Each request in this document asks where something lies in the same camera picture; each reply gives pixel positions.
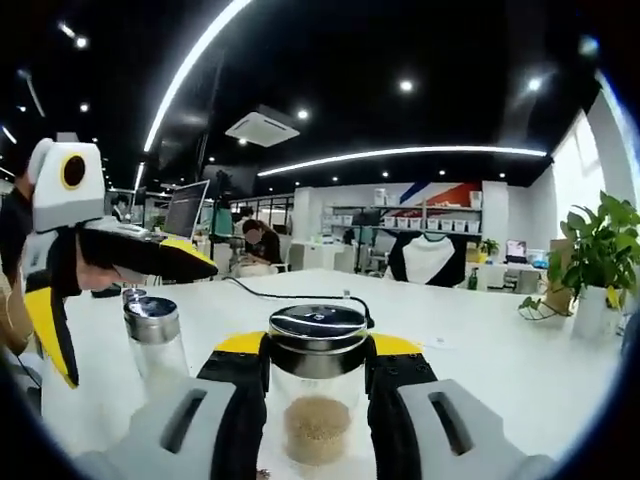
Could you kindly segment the person's left hand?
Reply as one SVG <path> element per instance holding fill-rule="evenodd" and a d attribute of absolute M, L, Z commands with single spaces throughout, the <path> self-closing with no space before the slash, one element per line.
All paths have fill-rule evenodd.
<path fill-rule="evenodd" d="M 83 291 L 102 291 L 114 283 L 124 281 L 114 269 L 102 269 L 88 264 L 79 264 L 76 274 L 78 286 Z"/>

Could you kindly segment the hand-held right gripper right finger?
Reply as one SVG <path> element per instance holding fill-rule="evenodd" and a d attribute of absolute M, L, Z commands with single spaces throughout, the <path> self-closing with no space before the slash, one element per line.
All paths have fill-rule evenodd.
<path fill-rule="evenodd" d="M 366 393 L 379 479 L 548 479 L 555 469 L 511 443 L 502 417 L 468 390 L 437 379 L 408 340 L 370 336 Z"/>

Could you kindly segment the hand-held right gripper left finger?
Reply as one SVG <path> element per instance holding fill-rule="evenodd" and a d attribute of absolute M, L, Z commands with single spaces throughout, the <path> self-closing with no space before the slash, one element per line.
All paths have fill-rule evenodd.
<path fill-rule="evenodd" d="M 217 347 L 197 377 L 171 383 L 104 451 L 74 460 L 86 479 L 254 479 L 266 423 L 269 360 L 264 334 Z"/>

